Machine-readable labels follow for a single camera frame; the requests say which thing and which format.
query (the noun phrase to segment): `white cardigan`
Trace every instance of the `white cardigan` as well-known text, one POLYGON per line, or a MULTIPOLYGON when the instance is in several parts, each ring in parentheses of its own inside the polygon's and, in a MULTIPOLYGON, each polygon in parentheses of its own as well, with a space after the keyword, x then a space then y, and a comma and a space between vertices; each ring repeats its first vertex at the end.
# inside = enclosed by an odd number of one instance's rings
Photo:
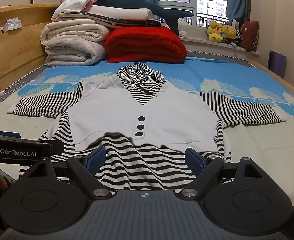
POLYGON ((84 90, 68 109, 75 151, 85 150, 106 133, 121 133, 136 146, 152 144, 185 152, 217 152, 217 116, 201 99, 166 81, 157 96, 138 103, 116 74, 93 89, 84 90))

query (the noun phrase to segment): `blue gripper pad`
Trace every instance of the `blue gripper pad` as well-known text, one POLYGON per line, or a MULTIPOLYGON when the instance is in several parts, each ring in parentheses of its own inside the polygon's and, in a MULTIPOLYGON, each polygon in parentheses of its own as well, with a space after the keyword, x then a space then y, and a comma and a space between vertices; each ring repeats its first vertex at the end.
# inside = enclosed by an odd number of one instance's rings
POLYGON ((205 169, 205 165, 192 151, 189 148, 186 149, 185 162, 191 172, 197 177, 205 169))
POLYGON ((90 154, 83 157, 82 164, 93 175, 95 175, 106 161, 106 149, 103 146, 99 146, 93 150, 90 154))
POLYGON ((0 135, 8 136, 8 137, 21 138, 20 134, 17 133, 17 132, 3 132, 3 131, 0 131, 0 135))

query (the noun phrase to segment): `folded comforter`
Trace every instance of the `folded comforter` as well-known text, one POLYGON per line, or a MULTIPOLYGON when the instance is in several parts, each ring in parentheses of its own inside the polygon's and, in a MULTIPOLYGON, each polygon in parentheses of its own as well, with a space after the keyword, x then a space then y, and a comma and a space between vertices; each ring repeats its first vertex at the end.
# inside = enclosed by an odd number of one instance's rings
POLYGON ((75 38, 98 42, 106 40, 109 33, 107 27, 96 24, 94 20, 73 19, 47 24, 40 35, 40 41, 46 46, 52 38, 73 35, 75 38))
POLYGON ((169 28, 124 27, 114 30, 106 40, 107 62, 159 61, 180 63, 187 51, 169 28))
POLYGON ((88 66, 105 58, 102 44, 74 35, 54 37, 45 47, 47 66, 88 66))

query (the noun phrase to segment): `metal screw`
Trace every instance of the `metal screw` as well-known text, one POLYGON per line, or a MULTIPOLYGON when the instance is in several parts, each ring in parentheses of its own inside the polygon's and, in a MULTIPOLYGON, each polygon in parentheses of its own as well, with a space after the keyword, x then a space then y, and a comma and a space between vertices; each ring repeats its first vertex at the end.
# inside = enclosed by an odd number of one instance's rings
POLYGON ((197 195, 197 191, 192 189, 192 188, 187 188, 187 189, 184 189, 182 191, 182 194, 185 196, 185 197, 194 197, 197 195))
POLYGON ((105 197, 109 194, 109 190, 105 188, 98 188, 94 190, 94 195, 97 197, 105 197))

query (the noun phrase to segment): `wooden headboard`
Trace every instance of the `wooden headboard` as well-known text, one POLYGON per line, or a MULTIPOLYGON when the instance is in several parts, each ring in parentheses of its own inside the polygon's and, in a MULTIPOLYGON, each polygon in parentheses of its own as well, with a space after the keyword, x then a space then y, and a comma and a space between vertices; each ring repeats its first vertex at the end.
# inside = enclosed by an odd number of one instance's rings
POLYGON ((18 17, 22 28, 0 34, 0 91, 45 63, 40 33, 59 4, 30 4, 0 8, 0 26, 18 17))

